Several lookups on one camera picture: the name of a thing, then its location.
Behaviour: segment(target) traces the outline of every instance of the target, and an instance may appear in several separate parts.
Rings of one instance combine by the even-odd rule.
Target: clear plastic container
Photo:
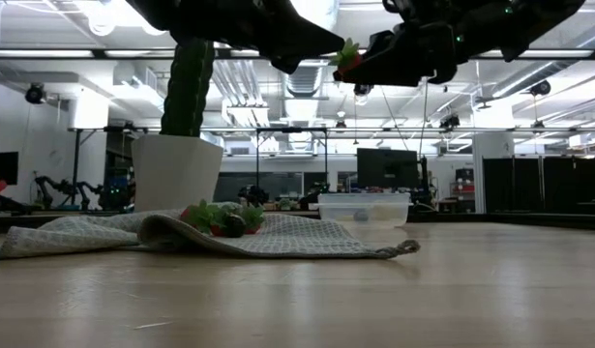
[[[318,196],[320,218],[345,227],[394,228],[406,223],[409,193],[327,193]]]

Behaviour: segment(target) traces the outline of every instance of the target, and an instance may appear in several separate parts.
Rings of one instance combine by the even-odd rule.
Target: ceiling
[[[109,35],[97,36],[89,30],[87,16],[78,13],[79,8],[72,1],[9,0],[7,5],[3,4],[0,1],[0,11],[2,10],[0,47],[135,49],[172,48],[175,45],[169,35],[148,35],[140,27],[117,27]],[[334,31],[344,38],[352,38],[355,42],[361,43],[361,46],[365,46],[370,34],[391,29],[399,21],[400,18],[397,15],[386,13],[378,1],[341,0]],[[578,14],[533,43],[532,47],[574,48],[580,44],[579,37],[592,30],[595,31],[595,0],[587,0]],[[595,42],[584,48],[595,48]],[[537,64],[544,63],[517,61],[507,64],[497,61],[472,61],[460,66],[455,78],[445,86],[376,87],[364,105],[356,104],[351,92],[352,86],[334,83],[332,69],[322,68],[321,92],[313,102],[315,115],[312,116],[309,124],[335,125],[339,120],[338,113],[342,111],[349,127],[355,125],[355,122],[358,127],[393,126],[393,123],[390,123],[391,115],[399,124],[407,127],[421,127],[425,117],[435,124],[440,117],[449,113],[450,110],[445,106],[452,102],[450,105],[461,116],[462,124],[469,127],[475,119],[472,115],[479,112],[475,108],[478,106],[475,103],[476,96],[487,95],[491,88],[508,78],[531,73]],[[113,61],[0,62],[2,78],[19,75],[20,72],[77,73],[84,80],[99,86],[110,95],[114,101],[110,108],[111,118],[130,119],[140,125],[157,125],[162,112],[145,99],[121,93],[117,86],[118,79],[115,78],[115,68],[118,72],[127,70],[144,72],[148,68],[159,78],[157,86],[159,93],[161,95],[165,93],[170,68],[170,62],[166,60],[122,62],[118,67],[117,62]],[[290,117],[288,119],[285,117],[287,103],[283,75],[263,60],[253,61],[253,71],[261,96],[269,107],[269,120],[290,122]],[[552,91],[543,101],[538,98],[536,107],[533,107],[531,96],[525,94],[515,94],[492,104],[512,108],[515,125],[529,126],[536,118],[547,117],[563,110],[574,111],[583,102],[595,98],[595,78],[592,80],[592,76],[595,76],[595,61],[579,62],[549,78]],[[579,83],[579,87],[558,93]],[[48,92],[64,94],[67,97],[69,94],[74,95],[75,88],[78,88],[75,84],[72,86],[71,91],[59,87],[58,90]],[[240,84],[240,88],[245,90],[246,86]],[[220,90],[212,83],[207,96],[205,126],[229,126],[221,115],[224,99]],[[549,127],[569,127],[587,123],[590,120],[595,120],[595,104],[582,112],[572,112],[569,116],[558,118],[549,123]]]

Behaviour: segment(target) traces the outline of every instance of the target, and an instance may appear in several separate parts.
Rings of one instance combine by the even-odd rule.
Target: black monitor
[[[361,188],[419,186],[415,151],[357,149],[357,183]]]

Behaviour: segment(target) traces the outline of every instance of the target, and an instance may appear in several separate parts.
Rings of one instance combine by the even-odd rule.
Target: cactus
[[[200,136],[214,58],[213,42],[193,39],[176,46],[160,134]]]

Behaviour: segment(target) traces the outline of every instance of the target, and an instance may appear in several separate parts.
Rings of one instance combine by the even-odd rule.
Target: wooden table
[[[389,261],[133,251],[0,262],[0,348],[595,348],[595,233],[353,231]]]

